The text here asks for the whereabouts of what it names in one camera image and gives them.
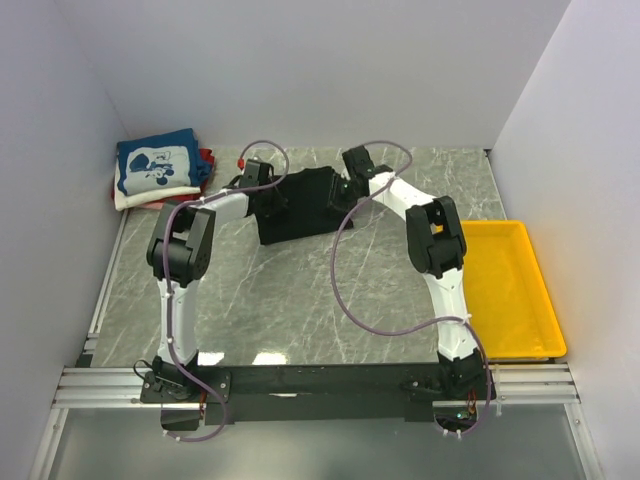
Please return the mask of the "black t shirt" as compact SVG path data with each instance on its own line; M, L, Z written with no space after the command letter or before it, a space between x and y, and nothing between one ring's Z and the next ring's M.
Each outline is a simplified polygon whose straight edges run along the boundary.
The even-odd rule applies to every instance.
M355 206L343 192L343 179L330 167L289 174L278 186L252 195L260 244L282 243L336 232Z

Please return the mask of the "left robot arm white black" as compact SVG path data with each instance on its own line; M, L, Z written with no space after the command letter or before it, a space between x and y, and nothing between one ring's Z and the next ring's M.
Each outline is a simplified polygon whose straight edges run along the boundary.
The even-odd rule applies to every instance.
M161 298L161 340L151 363L155 390L186 402L204 387L197 374L195 307L214 236L220 227L254 214L260 202L278 195L277 184L283 179L274 175L271 164L249 159L219 192L161 211L146 254Z

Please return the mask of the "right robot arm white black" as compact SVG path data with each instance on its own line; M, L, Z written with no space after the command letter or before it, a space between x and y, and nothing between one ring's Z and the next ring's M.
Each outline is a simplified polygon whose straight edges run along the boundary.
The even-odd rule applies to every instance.
M388 141L402 151L407 161L398 170L371 159L368 147L382 140L366 142L342 153L346 176L337 180L336 196L348 209L334 236L329 272L334 297L346 317L356 326L377 336L401 337L431 326L438 329L439 387L446 397L460 399L480 381L487 395L492 394L492 376L488 355L470 324L465 299L464 258L466 239L455 201L449 196L427 194L400 178L413 163L412 153ZM435 317L413 327L384 331L368 326L349 310L337 285L338 245L352 217L365 205L377 202L404 221L410 263L421 274L431 298Z

